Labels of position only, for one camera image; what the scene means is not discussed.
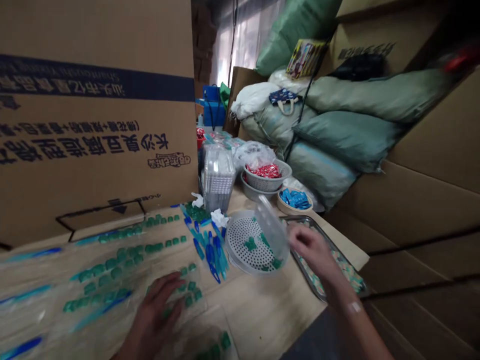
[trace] white tissue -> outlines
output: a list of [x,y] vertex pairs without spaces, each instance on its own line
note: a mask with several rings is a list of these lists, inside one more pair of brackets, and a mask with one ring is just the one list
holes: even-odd
[[212,211],[210,213],[211,215],[211,220],[215,223],[215,225],[217,226],[217,228],[225,228],[227,227],[227,224],[229,223],[229,220],[230,218],[229,217],[225,217],[223,214],[222,214],[222,210],[220,209],[217,209],[215,211]]
[[191,204],[192,206],[196,206],[197,208],[201,208],[204,205],[204,197],[200,194],[191,193],[194,197],[196,197],[196,200],[194,200]]

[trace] hand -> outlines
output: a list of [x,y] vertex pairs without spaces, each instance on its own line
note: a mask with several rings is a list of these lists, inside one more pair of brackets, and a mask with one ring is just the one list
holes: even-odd
[[321,234],[302,225],[290,226],[288,232],[288,242],[292,249],[306,260],[319,278],[330,281],[339,274],[342,275]]
[[183,302],[178,300],[170,315],[164,317],[167,299],[185,283],[180,276],[177,271],[153,282],[115,360],[151,360],[162,350],[182,312]]

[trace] red candy wrapper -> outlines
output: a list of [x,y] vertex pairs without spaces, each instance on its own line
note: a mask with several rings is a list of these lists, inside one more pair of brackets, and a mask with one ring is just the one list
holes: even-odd
[[246,169],[252,174],[255,174],[262,178],[278,179],[282,177],[282,174],[280,173],[280,169],[276,164],[265,165],[255,171],[250,170],[250,167],[247,165]]

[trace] curtain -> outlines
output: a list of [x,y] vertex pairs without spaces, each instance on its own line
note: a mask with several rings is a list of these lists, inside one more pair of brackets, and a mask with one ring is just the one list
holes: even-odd
[[213,8],[217,34],[213,46],[211,84],[220,86],[224,82],[230,87],[234,66],[255,68],[260,50],[285,2],[226,0]]

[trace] green sack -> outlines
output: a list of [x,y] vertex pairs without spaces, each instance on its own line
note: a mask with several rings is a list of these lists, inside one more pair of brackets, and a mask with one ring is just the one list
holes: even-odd
[[[283,106],[284,111],[290,112],[290,104]],[[276,156],[283,160],[294,137],[292,127],[299,122],[301,103],[293,105],[293,113],[284,115],[278,106],[268,105],[262,111],[257,111],[247,117],[241,123],[243,129],[255,140],[263,144],[277,147]],[[304,106],[301,121],[309,120],[317,116],[317,112],[308,106]]]
[[405,126],[378,117],[331,111],[293,127],[299,138],[363,173],[380,173],[380,164]]
[[359,175],[336,157],[305,141],[293,145],[288,164],[292,175],[315,193],[327,211],[333,208]]
[[311,85],[305,103],[319,113],[343,110],[414,123],[452,84],[452,77],[439,69],[358,82],[323,76]]
[[229,108],[230,88],[222,81],[220,84],[220,101],[225,109]]
[[289,0],[273,23],[255,70],[265,77],[286,67],[299,39],[327,39],[342,0]]

